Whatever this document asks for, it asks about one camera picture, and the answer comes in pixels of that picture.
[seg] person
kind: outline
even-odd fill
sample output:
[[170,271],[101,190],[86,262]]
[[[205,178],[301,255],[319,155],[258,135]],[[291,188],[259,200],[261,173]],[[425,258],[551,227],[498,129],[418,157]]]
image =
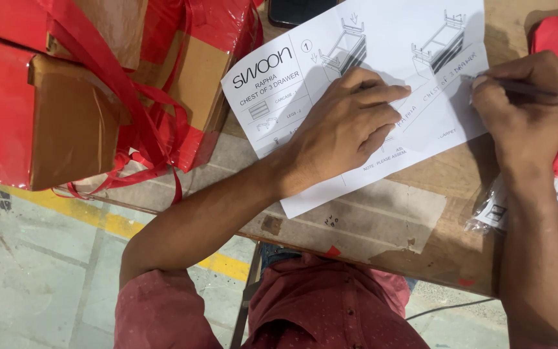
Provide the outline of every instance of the person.
[[[508,95],[494,78],[558,91],[558,58],[541,52],[491,68],[472,92],[509,192],[499,294],[510,346],[558,347],[558,100]],[[364,164],[400,120],[388,103],[409,93],[372,71],[351,68],[284,147],[145,226],[122,255],[115,348],[221,348],[186,269],[270,204]],[[289,253],[266,258],[270,265],[249,305],[243,348],[428,347],[404,320],[403,278]]]

